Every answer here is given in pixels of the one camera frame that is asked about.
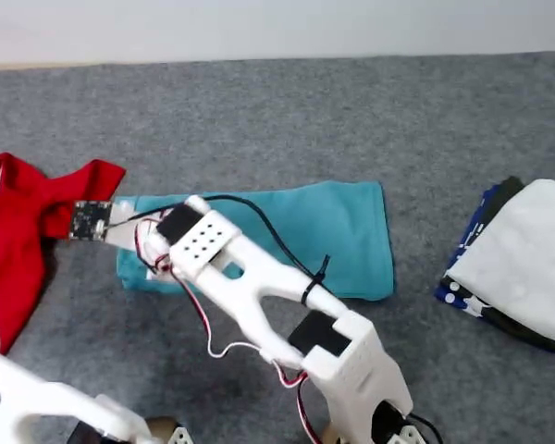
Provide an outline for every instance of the folded towel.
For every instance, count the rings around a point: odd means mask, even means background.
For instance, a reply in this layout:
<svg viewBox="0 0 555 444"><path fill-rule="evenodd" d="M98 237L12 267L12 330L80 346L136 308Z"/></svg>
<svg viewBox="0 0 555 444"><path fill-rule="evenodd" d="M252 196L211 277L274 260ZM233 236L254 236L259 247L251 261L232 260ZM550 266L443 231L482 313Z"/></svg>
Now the folded towel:
<svg viewBox="0 0 555 444"><path fill-rule="evenodd" d="M536 180L516 194L448 276L509 318L555 340L555 181Z"/></svg>
<svg viewBox="0 0 555 444"><path fill-rule="evenodd" d="M328 181L294 190L231 194L259 205L282 240L311 271L317 271L329 254L324 283L336 296L377 301L393 292L393 264L379 183ZM186 197L130 196L118 197L117 202L130 201L136 211L143 212ZM210 204L278 260L290 263L250 208L231 201ZM182 293L179 285L147 279L146 267L133 252L119 250L117 275L126 289Z"/></svg>

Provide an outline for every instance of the black cable tie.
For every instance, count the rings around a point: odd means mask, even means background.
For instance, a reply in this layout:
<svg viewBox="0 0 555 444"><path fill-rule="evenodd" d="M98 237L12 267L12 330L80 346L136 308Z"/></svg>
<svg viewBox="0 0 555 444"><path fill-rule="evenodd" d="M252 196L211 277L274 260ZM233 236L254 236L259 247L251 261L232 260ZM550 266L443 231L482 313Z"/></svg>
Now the black cable tie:
<svg viewBox="0 0 555 444"><path fill-rule="evenodd" d="M311 283L308 284L308 287L306 287L306 290L304 290L304 293L302 294L302 298L300 300L302 305L306 306L306 299L308 298L308 293L311 292L311 290L315 287L315 285L323 284L323 280L325 280L327 266L329 265L330 260L331 260L331 256L329 256L328 254L325 254L325 259L323 259L323 264L321 265L321 268L315 274L313 274L313 280L311 280Z"/></svg>

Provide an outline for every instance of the red shirt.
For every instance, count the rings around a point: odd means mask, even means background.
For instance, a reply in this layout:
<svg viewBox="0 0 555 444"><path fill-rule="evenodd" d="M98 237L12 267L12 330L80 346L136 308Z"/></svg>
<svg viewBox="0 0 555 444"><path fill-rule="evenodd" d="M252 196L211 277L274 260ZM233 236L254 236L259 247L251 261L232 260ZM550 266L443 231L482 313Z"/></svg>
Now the red shirt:
<svg viewBox="0 0 555 444"><path fill-rule="evenodd" d="M66 239L77 200L108 200L125 170L102 160L56 179L0 154L0 352L37 303L45 275L41 237Z"/></svg>

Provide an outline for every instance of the gray carpet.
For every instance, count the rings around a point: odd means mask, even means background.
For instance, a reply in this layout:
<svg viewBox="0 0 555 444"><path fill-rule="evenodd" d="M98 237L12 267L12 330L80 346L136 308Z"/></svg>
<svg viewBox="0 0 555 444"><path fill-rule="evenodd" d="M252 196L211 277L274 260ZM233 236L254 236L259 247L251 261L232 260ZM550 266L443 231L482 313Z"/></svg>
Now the gray carpet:
<svg viewBox="0 0 555 444"><path fill-rule="evenodd" d="M432 296L481 191L510 174L555 179L555 54L104 66L0 73L0 152L50 175L94 157L129 171L120 193L380 180L396 294L352 302L400 363L415 411L447 443L555 443L555 355ZM115 251L57 248L59 268L11 357L197 443L304 443L294 394L248 351L204 353L187 301L124 291ZM302 311L267 305L283 330ZM237 338L218 310L216 346ZM320 394L306 390L317 428ZM63 443L68 420L35 436Z"/></svg>

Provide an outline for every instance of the teal towel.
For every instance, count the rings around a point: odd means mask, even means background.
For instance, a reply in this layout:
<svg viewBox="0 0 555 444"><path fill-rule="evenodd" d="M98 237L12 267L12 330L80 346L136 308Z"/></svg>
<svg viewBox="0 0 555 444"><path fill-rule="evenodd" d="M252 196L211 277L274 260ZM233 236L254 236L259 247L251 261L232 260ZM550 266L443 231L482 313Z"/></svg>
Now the teal towel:
<svg viewBox="0 0 555 444"><path fill-rule="evenodd" d="M284 191L231 193L255 202L279 236L312 272L331 256L325 285L340 298L377 301L393 292L393 266L385 205L377 182L321 182ZM183 201L186 195L118 197L137 212ZM259 216L232 201L210 203L279 261L289 264ZM146 279L146 267L127 250L117 254L124 288L182 293L179 285Z"/></svg>

